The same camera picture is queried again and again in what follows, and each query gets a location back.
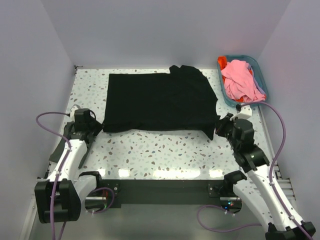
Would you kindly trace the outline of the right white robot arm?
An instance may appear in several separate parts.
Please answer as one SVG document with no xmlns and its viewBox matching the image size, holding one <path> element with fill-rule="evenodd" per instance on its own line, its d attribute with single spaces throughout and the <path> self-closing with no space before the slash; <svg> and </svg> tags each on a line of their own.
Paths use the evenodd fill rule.
<svg viewBox="0 0 320 240">
<path fill-rule="evenodd" d="M 247 205 L 267 240 L 311 240 L 315 226 L 303 220 L 287 199 L 266 154 L 255 144 L 252 123 L 229 113 L 219 120 L 215 133 L 227 139 L 241 168 L 224 176 L 223 192 Z"/>
</svg>

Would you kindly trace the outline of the black t shirt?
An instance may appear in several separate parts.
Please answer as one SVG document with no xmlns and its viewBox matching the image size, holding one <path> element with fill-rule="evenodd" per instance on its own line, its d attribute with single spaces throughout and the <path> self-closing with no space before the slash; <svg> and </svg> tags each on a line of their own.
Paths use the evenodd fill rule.
<svg viewBox="0 0 320 240">
<path fill-rule="evenodd" d="M 219 120 L 218 98 L 203 73 L 173 65 L 169 73 L 108 76 L 105 133 L 202 131 L 210 140 Z"/>
</svg>

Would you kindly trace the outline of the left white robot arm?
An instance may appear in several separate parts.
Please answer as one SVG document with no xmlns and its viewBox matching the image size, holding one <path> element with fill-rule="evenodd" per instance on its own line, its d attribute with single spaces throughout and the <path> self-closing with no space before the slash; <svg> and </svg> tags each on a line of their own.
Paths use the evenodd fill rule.
<svg viewBox="0 0 320 240">
<path fill-rule="evenodd" d="M 104 190 L 98 171 L 78 173 L 102 124 L 92 110 L 76 104 L 67 116 L 71 120 L 64 126 L 61 140 L 49 158 L 56 167 L 34 188 L 38 217 L 43 224 L 76 221 L 85 198 L 89 194 L 99 196 Z"/>
</svg>

